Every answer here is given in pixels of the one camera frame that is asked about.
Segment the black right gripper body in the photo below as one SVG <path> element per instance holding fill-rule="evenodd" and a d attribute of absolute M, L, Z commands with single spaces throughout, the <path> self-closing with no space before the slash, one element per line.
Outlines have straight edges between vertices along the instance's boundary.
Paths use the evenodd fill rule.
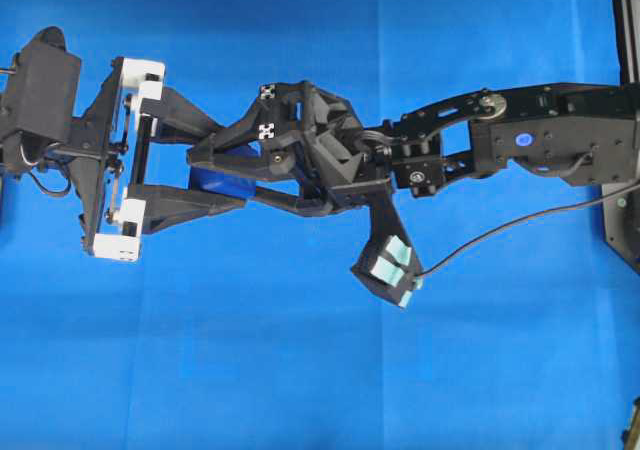
<path fill-rule="evenodd" d="M 388 137 L 366 129 L 343 97 L 309 81 L 264 84 L 241 120 L 278 126 L 270 147 L 280 150 L 280 179 L 256 180 L 256 187 L 297 195 L 299 185 L 316 185 L 349 210 L 368 207 L 369 193 L 394 193 Z"/>

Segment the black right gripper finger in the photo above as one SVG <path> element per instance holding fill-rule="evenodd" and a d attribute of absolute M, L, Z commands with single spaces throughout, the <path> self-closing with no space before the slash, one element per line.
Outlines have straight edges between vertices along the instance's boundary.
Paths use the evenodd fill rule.
<path fill-rule="evenodd" d="M 278 126 L 273 121 L 241 120 L 195 143 L 186 155 L 193 168 L 252 180 L 279 180 L 279 147 L 272 150 Z"/>
<path fill-rule="evenodd" d="M 294 195 L 257 186 L 251 200 L 305 218 L 337 215 L 350 209 L 349 206 L 339 205 L 322 187 L 299 185 L 298 190 L 298 194 Z"/>

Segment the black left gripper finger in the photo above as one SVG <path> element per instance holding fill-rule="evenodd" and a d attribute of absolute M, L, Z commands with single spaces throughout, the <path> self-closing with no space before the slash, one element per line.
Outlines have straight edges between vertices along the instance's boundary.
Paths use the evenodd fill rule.
<path fill-rule="evenodd" d="M 142 223 L 142 233 L 146 235 L 195 219 L 241 209 L 246 204 L 245 199 L 237 197 L 166 185 L 130 185 L 127 196 L 146 202 Z"/>
<path fill-rule="evenodd" d="M 195 145 L 223 129 L 178 91 L 144 81 L 137 92 L 137 136 L 159 144 Z"/>

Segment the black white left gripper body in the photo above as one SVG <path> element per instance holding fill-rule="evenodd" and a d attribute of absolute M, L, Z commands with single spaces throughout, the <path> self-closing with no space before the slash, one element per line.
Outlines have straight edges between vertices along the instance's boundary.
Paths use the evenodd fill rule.
<path fill-rule="evenodd" d="M 98 96 L 72 121 L 70 141 L 57 147 L 82 205 L 82 249 L 90 256 L 135 262 L 141 239 L 164 219 L 166 189 L 145 183 L 157 118 L 148 111 L 161 101 L 165 65 L 118 57 Z"/>

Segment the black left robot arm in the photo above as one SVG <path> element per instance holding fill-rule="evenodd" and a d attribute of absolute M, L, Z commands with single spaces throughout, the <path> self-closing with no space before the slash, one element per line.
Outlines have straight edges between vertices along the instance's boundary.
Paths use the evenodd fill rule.
<path fill-rule="evenodd" d="M 189 142 L 208 117 L 164 84 L 161 62 L 118 57 L 92 105 L 76 117 L 81 61 L 42 42 L 17 53 L 1 94 L 1 169 L 14 176 L 58 170 L 82 202 L 84 250 L 134 262 L 141 237 L 226 213 L 243 200 L 145 184 L 149 147 L 162 131 Z"/>

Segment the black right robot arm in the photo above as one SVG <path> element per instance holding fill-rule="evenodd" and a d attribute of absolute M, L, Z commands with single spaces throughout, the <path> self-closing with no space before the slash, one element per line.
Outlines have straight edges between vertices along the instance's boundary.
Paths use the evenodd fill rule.
<path fill-rule="evenodd" d="M 515 162 L 572 186 L 638 176 L 639 87 L 546 84 L 455 96 L 364 126 L 350 102 L 307 81 L 264 85 L 246 114 L 187 154 L 190 166 L 256 182 L 301 216 L 432 196 Z"/>

